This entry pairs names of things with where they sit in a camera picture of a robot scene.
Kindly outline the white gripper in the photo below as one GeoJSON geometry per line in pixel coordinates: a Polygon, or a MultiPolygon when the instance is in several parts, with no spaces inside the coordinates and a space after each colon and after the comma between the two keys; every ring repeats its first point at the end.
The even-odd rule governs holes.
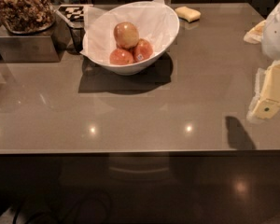
{"type": "MultiPolygon", "coordinates": [[[[266,21],[259,22],[245,34],[244,42],[261,42],[267,57],[280,60],[280,2],[266,21]]],[[[280,61],[274,61],[266,70],[258,70],[254,92],[246,118],[252,123],[273,118],[280,110],[280,61]]]]}

